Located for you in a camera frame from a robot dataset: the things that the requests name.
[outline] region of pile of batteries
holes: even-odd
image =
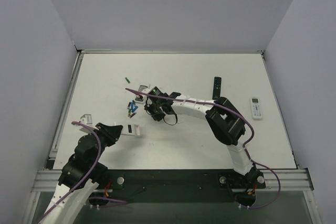
[[[136,110],[138,106],[136,105],[135,101],[132,100],[131,102],[128,103],[127,109],[128,109],[128,117],[132,118],[136,115]]]

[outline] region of black remote control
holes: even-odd
[[[221,85],[222,85],[222,78],[221,77],[215,77],[215,81],[214,81],[214,91],[212,92],[212,99],[213,100],[218,100],[219,97],[221,97]]]

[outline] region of white table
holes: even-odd
[[[272,168],[296,168],[274,94],[260,55],[85,54],[58,147],[54,169],[62,169],[85,135],[71,125],[83,114],[104,124],[135,123],[141,137],[121,136],[106,148],[100,162],[109,169],[230,169],[226,146],[206,121],[179,116],[178,124],[156,122],[141,106],[129,119],[126,107],[134,95],[125,87],[158,86],[193,98],[212,98],[213,78],[222,77],[222,93],[252,124],[255,138],[247,145],[254,160]],[[261,100],[264,118],[251,117],[249,98]],[[240,138],[245,141],[246,133]]]

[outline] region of bolt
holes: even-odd
[[[258,183],[263,184],[263,183],[265,182],[265,179],[264,179],[264,177],[259,176],[259,177],[257,178],[257,181],[258,181]]]
[[[220,182],[221,184],[225,184],[225,183],[226,183],[226,178],[225,178],[224,176],[220,177],[220,178],[219,178],[219,182]]]
[[[119,184],[119,185],[122,185],[122,184],[124,184],[124,178],[123,177],[119,177],[119,178],[117,178],[117,183]]]

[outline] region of remote control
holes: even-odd
[[[142,92],[142,90],[148,89],[149,87],[150,87],[149,84],[148,85],[140,85],[139,88],[138,88],[138,91]],[[142,99],[140,99],[137,95],[135,95],[134,100],[135,100],[136,103],[139,103],[139,104],[145,103],[145,98],[142,97]]]
[[[250,104],[251,104],[252,118],[254,120],[263,119],[262,112],[261,112],[261,106],[260,106],[260,99],[256,97],[251,97]]]
[[[222,78],[221,77],[215,77],[214,80],[214,91],[212,92],[212,99],[213,100],[218,100],[219,97],[221,97],[221,84],[222,84]]]

